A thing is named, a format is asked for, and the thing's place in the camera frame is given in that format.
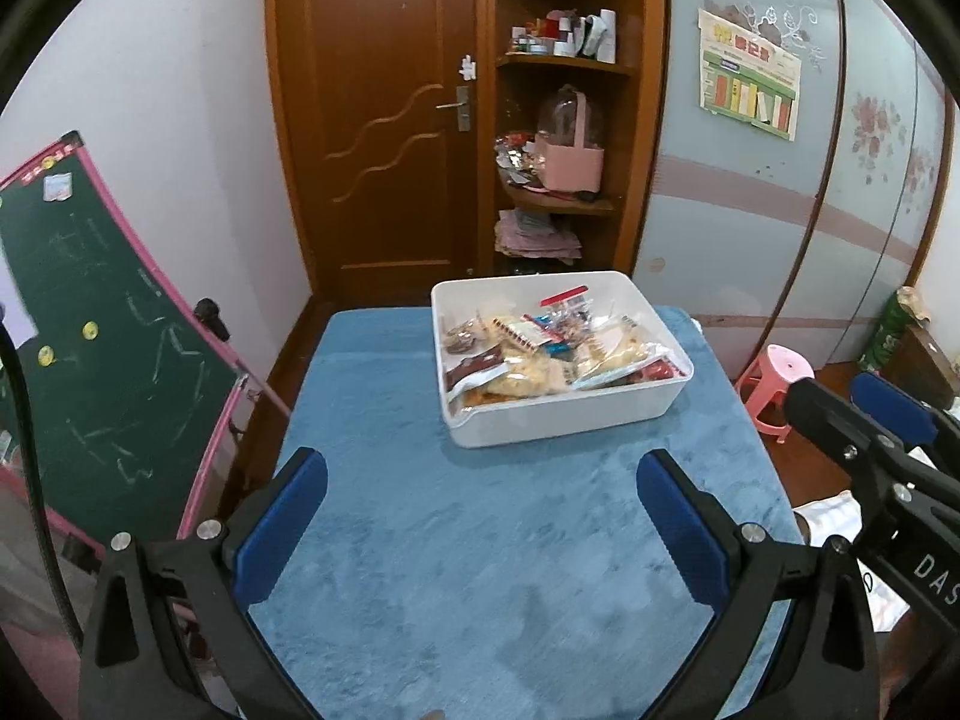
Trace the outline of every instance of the blue fuzzy fabric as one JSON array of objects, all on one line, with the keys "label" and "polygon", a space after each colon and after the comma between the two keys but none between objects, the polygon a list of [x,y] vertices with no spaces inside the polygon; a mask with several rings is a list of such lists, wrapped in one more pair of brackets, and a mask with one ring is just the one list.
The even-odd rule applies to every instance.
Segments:
[{"label": "blue fuzzy fabric", "polygon": [[[637,500],[650,449],[734,520],[800,542],[716,357],[683,311],[658,312],[696,367],[664,416],[490,449],[443,424],[429,309],[331,319],[281,455],[323,452],[329,492],[251,608],[328,720],[637,720],[712,615]],[[749,699],[784,610],[722,714]]]}]

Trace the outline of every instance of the white plastic bin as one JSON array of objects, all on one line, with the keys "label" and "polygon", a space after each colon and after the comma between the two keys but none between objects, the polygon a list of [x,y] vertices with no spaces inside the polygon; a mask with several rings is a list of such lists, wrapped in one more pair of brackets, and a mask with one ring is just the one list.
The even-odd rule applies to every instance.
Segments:
[{"label": "white plastic bin", "polygon": [[[653,340],[671,348],[685,377],[496,403],[455,415],[446,402],[443,387],[443,359],[440,357],[443,330],[473,319],[478,312],[482,317],[535,313],[544,298],[579,285],[589,287],[586,297],[593,301],[597,314],[606,314],[613,306],[618,314],[635,319]],[[445,281],[433,288],[430,303],[440,408],[450,436],[459,446],[526,442],[653,419],[670,408],[674,398],[693,376],[690,357],[634,282],[618,271]]]}]

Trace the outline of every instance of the door handle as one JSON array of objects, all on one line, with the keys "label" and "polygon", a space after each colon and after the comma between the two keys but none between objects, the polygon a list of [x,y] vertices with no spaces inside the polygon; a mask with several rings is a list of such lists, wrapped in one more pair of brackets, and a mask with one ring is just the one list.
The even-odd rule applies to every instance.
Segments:
[{"label": "door handle", "polygon": [[444,103],[435,106],[438,111],[448,108],[457,109],[457,129],[459,132],[470,132],[470,88],[469,86],[457,87],[456,103]]}]

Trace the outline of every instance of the pink basket handle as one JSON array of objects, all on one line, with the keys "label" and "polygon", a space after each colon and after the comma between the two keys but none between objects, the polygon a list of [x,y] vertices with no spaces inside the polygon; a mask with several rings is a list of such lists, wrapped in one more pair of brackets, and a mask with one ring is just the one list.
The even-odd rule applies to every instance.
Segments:
[{"label": "pink basket handle", "polygon": [[573,131],[573,145],[583,148],[587,140],[587,95],[577,92],[577,125]]}]

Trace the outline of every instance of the wooden door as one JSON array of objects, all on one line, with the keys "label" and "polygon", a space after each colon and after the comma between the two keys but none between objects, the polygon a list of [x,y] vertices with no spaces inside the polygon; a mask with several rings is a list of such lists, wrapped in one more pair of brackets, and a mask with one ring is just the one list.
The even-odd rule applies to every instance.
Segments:
[{"label": "wooden door", "polygon": [[[315,283],[340,307],[424,304],[473,273],[474,83],[459,72],[473,14],[473,0],[275,0],[291,201]],[[437,108],[458,86],[469,131]]]}]

